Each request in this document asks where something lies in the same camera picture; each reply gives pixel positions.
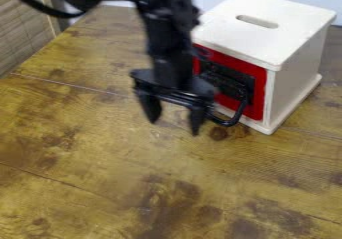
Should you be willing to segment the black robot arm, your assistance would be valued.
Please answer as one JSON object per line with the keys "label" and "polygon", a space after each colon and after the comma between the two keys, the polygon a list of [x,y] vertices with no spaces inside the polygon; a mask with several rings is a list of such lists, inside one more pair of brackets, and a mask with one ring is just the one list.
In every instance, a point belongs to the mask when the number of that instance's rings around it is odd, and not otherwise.
{"label": "black robot arm", "polygon": [[[19,0],[41,13],[74,18],[104,1],[114,0]],[[129,76],[144,115],[156,122],[161,103],[188,109],[188,124],[193,134],[205,120],[213,102],[213,87],[193,75],[190,31],[198,25],[198,9],[192,0],[117,0],[134,4],[146,36],[146,53],[152,67],[134,69]]]}

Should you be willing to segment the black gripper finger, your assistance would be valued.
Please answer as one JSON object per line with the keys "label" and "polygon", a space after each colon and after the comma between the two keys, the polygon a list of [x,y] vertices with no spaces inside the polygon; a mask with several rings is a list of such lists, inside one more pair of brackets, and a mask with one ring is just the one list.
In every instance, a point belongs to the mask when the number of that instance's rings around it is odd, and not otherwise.
{"label": "black gripper finger", "polygon": [[142,90],[136,91],[136,96],[148,121],[154,123],[161,115],[158,96]]}
{"label": "black gripper finger", "polygon": [[210,106],[194,105],[189,108],[189,128],[193,136],[198,134],[200,126],[210,118]]}

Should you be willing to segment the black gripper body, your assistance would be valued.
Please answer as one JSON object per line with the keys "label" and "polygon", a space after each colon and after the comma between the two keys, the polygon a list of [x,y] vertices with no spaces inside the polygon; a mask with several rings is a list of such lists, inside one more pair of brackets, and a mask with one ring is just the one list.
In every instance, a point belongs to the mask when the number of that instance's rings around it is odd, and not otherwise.
{"label": "black gripper body", "polygon": [[130,71],[134,94],[146,91],[158,96],[160,104],[168,102],[188,109],[212,106],[213,87],[192,72],[196,52],[190,31],[197,20],[144,17],[142,24],[152,67]]}

